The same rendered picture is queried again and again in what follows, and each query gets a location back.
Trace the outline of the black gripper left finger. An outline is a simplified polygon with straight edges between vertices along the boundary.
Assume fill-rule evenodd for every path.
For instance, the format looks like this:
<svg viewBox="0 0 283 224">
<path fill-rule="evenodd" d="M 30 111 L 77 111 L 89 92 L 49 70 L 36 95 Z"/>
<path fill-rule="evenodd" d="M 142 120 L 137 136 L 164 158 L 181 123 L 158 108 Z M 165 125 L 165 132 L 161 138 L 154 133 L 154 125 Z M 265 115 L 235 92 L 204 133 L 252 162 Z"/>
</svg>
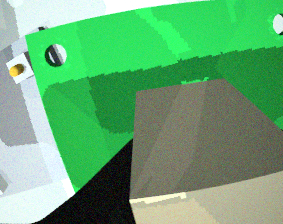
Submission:
<svg viewBox="0 0 283 224">
<path fill-rule="evenodd" d="M 136 224 L 130 206 L 133 139 L 78 192 L 31 224 Z"/>
</svg>

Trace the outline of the green board with corner holes and square handle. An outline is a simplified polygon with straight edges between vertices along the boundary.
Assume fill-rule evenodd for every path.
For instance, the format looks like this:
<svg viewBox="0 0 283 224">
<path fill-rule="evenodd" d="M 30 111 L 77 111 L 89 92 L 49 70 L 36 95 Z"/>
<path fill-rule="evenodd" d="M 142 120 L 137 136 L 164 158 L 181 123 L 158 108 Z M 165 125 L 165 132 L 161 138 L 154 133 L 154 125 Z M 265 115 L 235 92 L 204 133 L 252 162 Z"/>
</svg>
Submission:
<svg viewBox="0 0 283 224">
<path fill-rule="evenodd" d="M 283 224 L 278 14 L 283 0 L 200 0 L 25 35 L 74 192 L 133 139 L 136 224 Z"/>
</svg>

